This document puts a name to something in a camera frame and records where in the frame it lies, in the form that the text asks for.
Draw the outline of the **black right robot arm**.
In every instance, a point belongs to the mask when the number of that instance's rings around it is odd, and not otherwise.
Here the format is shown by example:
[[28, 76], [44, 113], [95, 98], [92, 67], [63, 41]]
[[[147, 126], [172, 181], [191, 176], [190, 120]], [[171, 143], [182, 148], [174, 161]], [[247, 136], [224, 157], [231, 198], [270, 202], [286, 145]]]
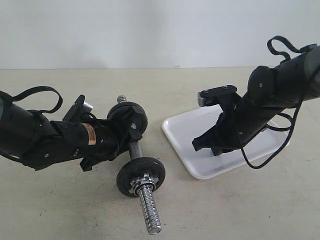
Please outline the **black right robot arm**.
[[218, 105], [222, 112], [214, 126], [195, 137], [195, 151], [211, 149], [215, 156], [239, 150], [267, 127], [268, 122], [299, 101], [320, 96], [320, 48], [313, 47], [276, 67], [260, 65], [250, 74], [247, 91], [237, 94], [233, 85], [198, 93], [200, 107]]

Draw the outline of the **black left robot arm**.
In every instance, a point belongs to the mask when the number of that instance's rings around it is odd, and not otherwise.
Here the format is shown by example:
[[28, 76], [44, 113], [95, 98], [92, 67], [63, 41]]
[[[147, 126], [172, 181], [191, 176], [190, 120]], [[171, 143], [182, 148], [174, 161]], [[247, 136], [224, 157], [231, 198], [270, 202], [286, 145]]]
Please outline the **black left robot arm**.
[[140, 140], [148, 119], [144, 109], [131, 101], [120, 101], [105, 119], [92, 114], [92, 106], [79, 95], [64, 118], [49, 120], [47, 110], [26, 110], [18, 101], [47, 90], [30, 88], [19, 95], [0, 94], [0, 154], [34, 170], [80, 160], [83, 171], [112, 161]]

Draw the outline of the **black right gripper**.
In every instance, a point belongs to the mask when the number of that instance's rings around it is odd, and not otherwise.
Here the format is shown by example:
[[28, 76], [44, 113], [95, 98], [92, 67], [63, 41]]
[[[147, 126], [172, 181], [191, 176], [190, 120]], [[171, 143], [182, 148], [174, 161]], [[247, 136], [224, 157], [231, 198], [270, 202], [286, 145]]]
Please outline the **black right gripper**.
[[238, 150], [248, 143], [248, 131], [245, 129], [246, 99], [226, 97], [217, 104], [222, 113], [213, 127], [192, 140], [196, 152], [211, 149], [214, 156]]

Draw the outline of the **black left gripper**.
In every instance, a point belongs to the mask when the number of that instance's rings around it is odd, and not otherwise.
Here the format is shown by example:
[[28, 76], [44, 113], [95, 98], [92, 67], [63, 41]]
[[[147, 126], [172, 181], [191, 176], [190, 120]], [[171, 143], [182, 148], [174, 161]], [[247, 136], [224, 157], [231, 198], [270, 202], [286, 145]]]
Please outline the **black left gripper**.
[[75, 125], [81, 132], [74, 158], [82, 158], [79, 165], [88, 172], [99, 163], [113, 161], [120, 153], [120, 145], [142, 139], [143, 108], [139, 104], [116, 104], [106, 119], [76, 117]]

